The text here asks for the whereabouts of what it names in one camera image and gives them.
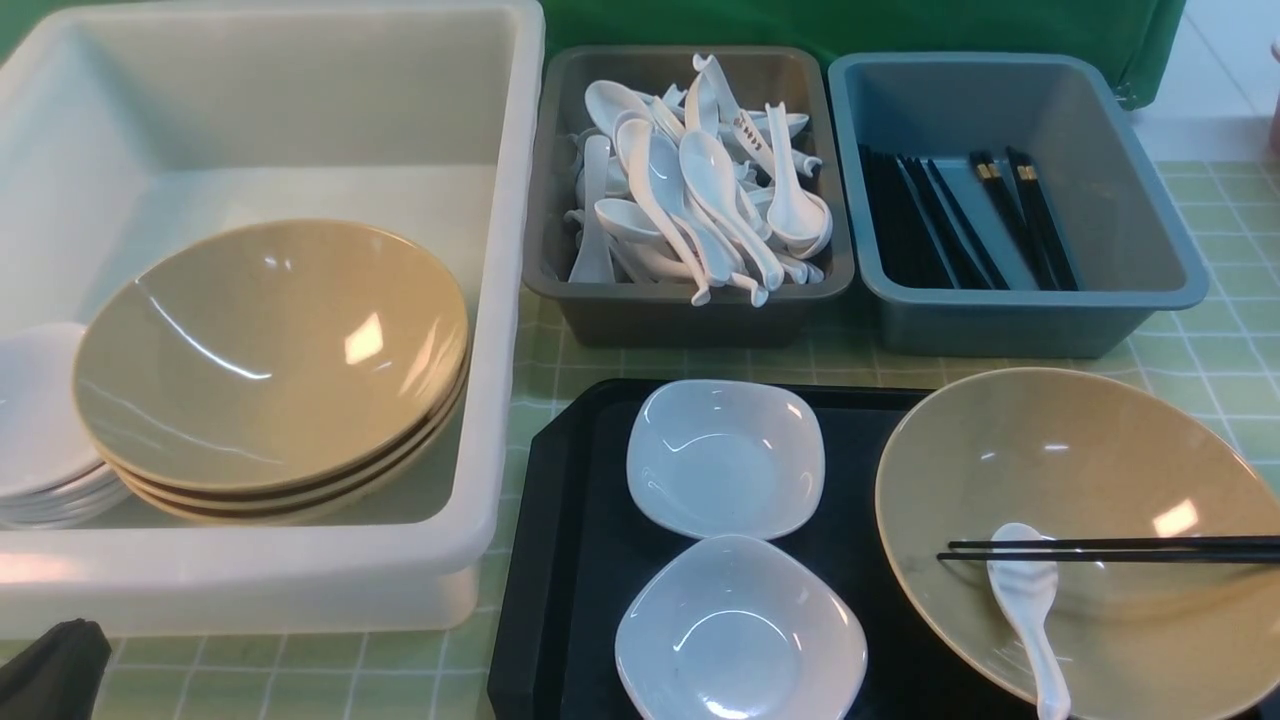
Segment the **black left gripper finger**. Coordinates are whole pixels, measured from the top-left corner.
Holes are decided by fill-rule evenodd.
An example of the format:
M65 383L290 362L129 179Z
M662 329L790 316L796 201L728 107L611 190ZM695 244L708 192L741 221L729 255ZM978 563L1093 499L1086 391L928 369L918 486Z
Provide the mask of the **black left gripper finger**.
M113 650L99 623L59 623L1 667L3 719L90 719Z

